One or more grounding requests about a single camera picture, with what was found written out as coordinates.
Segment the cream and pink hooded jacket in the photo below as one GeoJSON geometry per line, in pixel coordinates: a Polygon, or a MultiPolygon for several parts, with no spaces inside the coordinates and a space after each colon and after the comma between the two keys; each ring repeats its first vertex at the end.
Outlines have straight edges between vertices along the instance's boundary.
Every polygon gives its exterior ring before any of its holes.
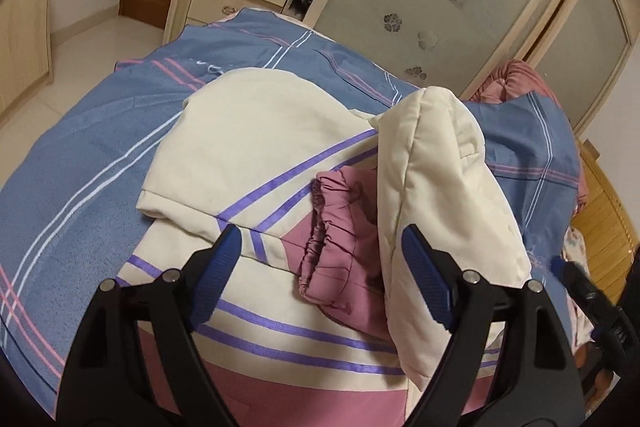
{"type": "Polygon", "coordinates": [[[490,283],[530,274],[480,125],[439,87],[372,116],[290,72],[228,72],[186,100],[137,207],[152,225],[128,285],[241,232],[194,340],[242,426],[404,422],[449,339],[402,253],[408,225],[490,283]]]}

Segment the floral pillow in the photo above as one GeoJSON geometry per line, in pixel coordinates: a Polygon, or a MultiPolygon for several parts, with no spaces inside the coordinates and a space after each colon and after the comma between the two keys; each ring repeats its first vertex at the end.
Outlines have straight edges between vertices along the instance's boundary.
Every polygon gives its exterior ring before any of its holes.
{"type": "MultiPolygon", "coordinates": [[[[569,227],[564,236],[562,259],[567,262],[575,262],[589,277],[587,249],[584,236],[574,227],[569,227]]],[[[582,312],[572,297],[567,296],[568,316],[570,317],[570,347],[576,352],[591,339],[593,330],[591,322],[582,312]]]]}

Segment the blue striped bed sheet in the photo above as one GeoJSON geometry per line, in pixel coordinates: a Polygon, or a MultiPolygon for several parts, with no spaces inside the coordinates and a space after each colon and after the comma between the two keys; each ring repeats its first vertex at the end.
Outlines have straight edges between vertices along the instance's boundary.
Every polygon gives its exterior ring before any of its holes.
{"type": "MultiPolygon", "coordinates": [[[[426,89],[253,9],[184,28],[147,57],[119,63],[34,144],[1,190],[1,351],[46,418],[60,408],[70,349],[99,283],[132,286],[118,274],[152,225],[137,202],[160,142],[192,94],[246,68],[290,72],[372,116],[426,89]]],[[[570,123],[535,92],[501,104],[458,100],[483,132],[486,166],[518,224],[528,279],[544,284],[570,334],[567,293],[551,263],[562,251],[577,186],[548,178],[550,169],[578,173],[570,123]]]]}

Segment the light wood shelf cabinet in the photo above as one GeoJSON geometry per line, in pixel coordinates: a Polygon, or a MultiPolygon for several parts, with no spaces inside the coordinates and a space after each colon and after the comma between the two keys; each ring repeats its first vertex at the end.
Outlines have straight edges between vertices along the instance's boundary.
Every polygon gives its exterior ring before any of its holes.
{"type": "Polygon", "coordinates": [[[1,0],[1,120],[52,81],[50,0],[1,0]]]}

